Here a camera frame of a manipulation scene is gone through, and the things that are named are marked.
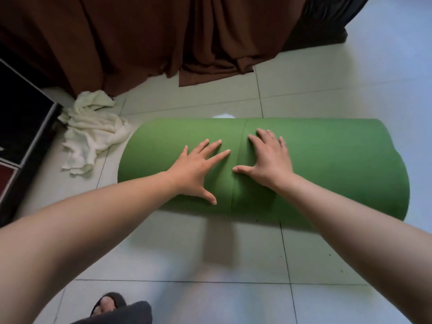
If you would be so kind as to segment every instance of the black sandal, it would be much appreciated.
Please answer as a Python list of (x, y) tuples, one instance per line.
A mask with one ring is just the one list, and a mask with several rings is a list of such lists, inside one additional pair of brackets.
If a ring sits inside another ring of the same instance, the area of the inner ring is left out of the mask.
[(96, 303), (96, 305), (94, 305), (92, 312), (90, 313), (90, 317), (93, 316), (93, 312), (96, 309), (96, 307), (101, 305), (101, 300), (103, 297), (110, 297), (112, 300), (114, 300), (114, 306), (115, 308), (121, 308), (121, 307), (126, 307), (126, 301), (123, 298), (123, 296), (117, 292), (108, 292), (106, 294), (104, 294), (99, 301)]

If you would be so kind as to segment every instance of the green yoga mat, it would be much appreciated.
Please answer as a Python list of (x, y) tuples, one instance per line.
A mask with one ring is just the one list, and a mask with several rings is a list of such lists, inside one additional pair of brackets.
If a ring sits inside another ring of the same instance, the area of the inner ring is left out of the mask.
[(254, 165), (248, 134), (257, 128), (283, 136), (294, 172), (338, 194), (403, 220), (409, 201), (408, 175), (385, 126), (376, 119), (156, 119), (131, 136), (118, 169), (118, 182), (165, 171), (185, 145), (222, 139), (230, 155), (206, 176), (204, 187), (218, 204), (177, 196), (164, 208), (257, 219), (297, 228), (307, 221), (287, 201), (251, 178), (232, 172)]

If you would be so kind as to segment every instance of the gray pants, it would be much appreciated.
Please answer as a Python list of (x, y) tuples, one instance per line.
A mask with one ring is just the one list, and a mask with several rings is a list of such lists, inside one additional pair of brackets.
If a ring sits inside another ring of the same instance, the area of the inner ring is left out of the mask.
[(139, 301), (72, 324), (151, 324), (152, 320), (152, 307), (147, 301)]

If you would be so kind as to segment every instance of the left hand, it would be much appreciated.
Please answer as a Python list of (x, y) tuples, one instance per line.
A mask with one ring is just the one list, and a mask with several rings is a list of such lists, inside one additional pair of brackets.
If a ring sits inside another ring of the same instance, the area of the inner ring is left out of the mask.
[(184, 147), (180, 157), (166, 171), (173, 179), (178, 194), (199, 196), (216, 205), (215, 196), (204, 189), (204, 178), (210, 169), (230, 154), (230, 150), (225, 150), (207, 159), (221, 144), (222, 140), (209, 144), (209, 139), (206, 139), (190, 154), (187, 154), (187, 146)]

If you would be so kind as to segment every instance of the crumpled cloth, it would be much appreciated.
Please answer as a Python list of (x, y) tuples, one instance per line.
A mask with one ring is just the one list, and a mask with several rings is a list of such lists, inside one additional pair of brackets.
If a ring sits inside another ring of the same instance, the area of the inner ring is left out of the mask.
[(129, 122), (112, 112), (99, 110), (115, 102), (105, 92), (82, 92), (72, 108), (65, 108), (58, 119), (68, 125), (64, 134), (68, 156), (63, 169), (85, 174), (94, 167), (96, 156), (111, 145), (122, 143), (131, 132)]

